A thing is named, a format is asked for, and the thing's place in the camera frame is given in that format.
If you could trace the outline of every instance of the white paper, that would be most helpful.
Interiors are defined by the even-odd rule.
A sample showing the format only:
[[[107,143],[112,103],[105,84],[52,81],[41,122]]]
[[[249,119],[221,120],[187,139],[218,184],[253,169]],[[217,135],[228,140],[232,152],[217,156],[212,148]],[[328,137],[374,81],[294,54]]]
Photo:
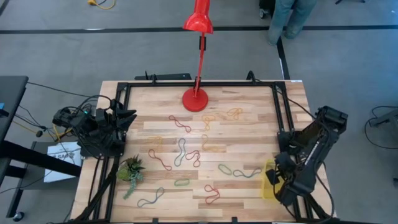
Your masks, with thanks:
[[[77,142],[63,142],[62,145],[58,143],[56,146],[49,146],[49,149],[47,151],[47,155],[55,157],[57,159],[61,159],[65,162],[69,162],[75,165],[81,167],[81,157],[80,157],[80,146],[77,144]],[[51,170],[46,169],[44,173],[44,182],[54,182],[58,180],[65,180],[69,178],[73,178],[75,176],[69,175],[69,174],[63,174],[60,172],[55,172]]]

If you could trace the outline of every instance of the person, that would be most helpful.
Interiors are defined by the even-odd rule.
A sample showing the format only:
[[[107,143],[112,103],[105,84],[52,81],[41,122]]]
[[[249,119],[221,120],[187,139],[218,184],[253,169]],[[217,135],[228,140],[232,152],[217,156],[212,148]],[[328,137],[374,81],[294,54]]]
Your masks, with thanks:
[[[293,13],[287,23],[284,34],[288,39],[295,38],[303,29],[304,22],[310,15],[317,0],[276,0],[274,15],[268,30],[268,44],[276,45],[278,42],[293,3],[295,3]]]

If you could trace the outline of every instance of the artificial plant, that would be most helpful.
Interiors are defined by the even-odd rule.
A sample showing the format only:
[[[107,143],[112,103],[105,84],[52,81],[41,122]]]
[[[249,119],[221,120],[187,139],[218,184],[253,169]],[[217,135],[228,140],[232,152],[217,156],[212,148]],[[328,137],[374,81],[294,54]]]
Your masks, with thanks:
[[[137,180],[144,180],[144,176],[140,173],[140,170],[145,168],[143,168],[141,164],[142,159],[138,159],[138,155],[136,155],[133,158],[126,159],[119,167],[118,173],[116,174],[118,179],[130,181],[130,189],[124,195],[124,199],[127,199],[134,192],[137,187]]]

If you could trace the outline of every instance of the wooden table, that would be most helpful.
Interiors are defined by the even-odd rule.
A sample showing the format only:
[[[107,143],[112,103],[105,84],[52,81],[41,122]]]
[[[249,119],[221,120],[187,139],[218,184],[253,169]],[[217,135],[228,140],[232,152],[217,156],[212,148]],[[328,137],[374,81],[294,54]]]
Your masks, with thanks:
[[[103,82],[100,94],[114,98],[117,83]],[[286,81],[286,86],[288,97],[309,110],[303,83]],[[278,124],[271,89],[266,86],[206,87],[203,89],[210,99],[208,106],[201,112],[192,113],[182,105],[182,95],[187,88],[139,87],[131,90],[129,109],[137,110],[138,117],[127,132],[127,145],[121,161],[138,154],[146,168],[142,172],[145,179],[127,200],[123,196],[129,188],[129,182],[117,181],[111,221],[151,222],[152,218],[159,218],[160,222],[230,222],[231,217],[237,217],[241,222],[293,220],[278,201],[261,198],[261,175],[247,179],[228,176],[218,170],[218,164],[222,163],[232,170],[241,169],[250,174],[279,153],[276,138]],[[281,96],[279,101],[287,127]],[[108,102],[100,98],[98,107],[107,106]],[[290,104],[290,107],[297,129],[312,122],[311,117],[298,106]],[[242,108],[243,113],[235,119],[226,114],[231,108]],[[171,114],[181,123],[189,125],[192,131],[187,133],[177,127],[174,121],[169,120]],[[210,122],[208,131],[202,121],[202,116],[206,114],[216,117],[215,121]],[[205,145],[207,151],[201,146],[202,134],[209,137]],[[161,147],[158,148],[156,142],[149,140],[154,136],[163,138]],[[174,159],[180,153],[180,138],[187,140],[187,153],[200,151],[200,167],[193,167],[193,160],[185,159],[180,167],[174,166]],[[166,171],[158,160],[151,159],[148,156],[150,149],[154,149],[165,164],[172,166],[172,170]],[[71,218],[77,217],[87,206],[95,164],[93,158],[83,163]],[[101,163],[93,195],[98,188],[100,167]],[[328,186],[323,167],[318,174]],[[181,178],[189,178],[190,185],[175,187],[174,181]],[[211,205],[205,203],[205,198],[214,192],[205,192],[206,184],[219,189],[221,194],[221,198]],[[159,187],[163,187],[165,193],[155,204],[137,207],[137,201],[142,198],[153,200]],[[329,213],[330,199],[319,182],[312,195]],[[107,198],[108,192],[105,192],[100,218],[104,217]],[[300,207],[304,217],[304,206]]]

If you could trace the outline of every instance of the red desk lamp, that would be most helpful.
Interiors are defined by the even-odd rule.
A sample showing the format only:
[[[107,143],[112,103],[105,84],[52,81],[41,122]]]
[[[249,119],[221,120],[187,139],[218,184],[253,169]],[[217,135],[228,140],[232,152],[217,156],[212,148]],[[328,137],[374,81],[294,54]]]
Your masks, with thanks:
[[[206,108],[208,97],[204,90],[200,89],[200,74],[205,52],[205,33],[213,33],[213,25],[209,18],[210,0],[196,0],[193,14],[185,21],[183,28],[201,32],[200,38],[200,63],[195,86],[187,90],[182,96],[182,104],[192,112],[201,111]]]

